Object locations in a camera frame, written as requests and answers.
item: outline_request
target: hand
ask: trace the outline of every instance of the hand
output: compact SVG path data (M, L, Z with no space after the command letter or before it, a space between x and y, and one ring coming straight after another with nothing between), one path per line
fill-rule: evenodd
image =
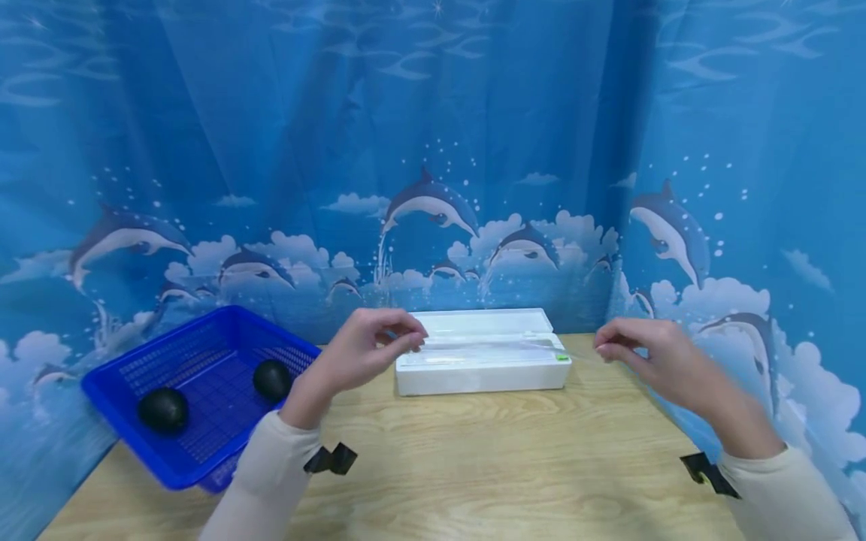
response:
M338 393L368 383L397 357L417 351L425 338L427 331L421 322L405 310L359 308L294 382L280 418L296 428L319 426Z
M595 346L606 362L626 363L662 398L701 417L734 391L733 382L673 321L617 318L598 330ZM641 357L637 348L649 355Z
M706 420L728 454L765 459L785 450L760 403L673 321L614 319L598 330L595 346L606 362L626 363L659 396ZM648 356L638 355L637 348Z
M349 316L309 370L319 374L320 383L336 395L368 383L397 357L417 351L425 338L427 331L421 322L405 310L360 308Z

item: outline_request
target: person's left hand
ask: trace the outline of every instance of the person's left hand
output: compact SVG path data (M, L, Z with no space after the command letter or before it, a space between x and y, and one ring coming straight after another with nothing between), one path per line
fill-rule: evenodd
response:
M338 393L370 382L425 338L421 322L405 310L359 308L294 382L281 419L296 428L318 426Z

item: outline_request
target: black ball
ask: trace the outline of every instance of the black ball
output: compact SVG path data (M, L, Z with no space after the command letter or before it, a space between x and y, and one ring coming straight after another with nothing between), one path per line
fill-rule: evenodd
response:
M179 390L152 390L139 400L139 419L154 432L174 435L189 423L190 404Z
M292 374L280 361L261 361L253 372L253 387L265 400L276 404L292 389Z

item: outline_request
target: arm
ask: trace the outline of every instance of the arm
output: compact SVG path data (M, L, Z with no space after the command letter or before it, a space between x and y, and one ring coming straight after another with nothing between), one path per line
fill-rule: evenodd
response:
M844 509L808 457L788 449L761 405L740 390L673 321L614 319L596 351L626 363L661 397L704 418L725 453L720 470L749 541L856 541ZM645 348L647 357L636 348Z
M725 449L719 469L741 497L728 505L745 538L856 541L824 477L808 456L779 439L760 404L739 392L725 403L708 421Z
M200 541L278 541L301 501L319 450L319 424L330 397L312 368L301 375L279 413L265 415L238 461L235 478Z
M307 489L310 476L304 465L319 450L319 425L331 400L384 372L397 357L420 347L426 336L421 323L404 310L356 310L295 380L280 412L259 422L199 541L283 539Z

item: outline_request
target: white sleeve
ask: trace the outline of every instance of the white sleeve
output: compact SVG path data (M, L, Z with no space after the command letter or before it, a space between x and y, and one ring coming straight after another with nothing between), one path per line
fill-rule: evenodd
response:
M857 541L827 481L799 449L767 460L723 454L719 469L741 497L727 500L747 541Z
M200 541L281 541L320 447L319 430L289 427L276 411L255 427L235 478L204 525Z

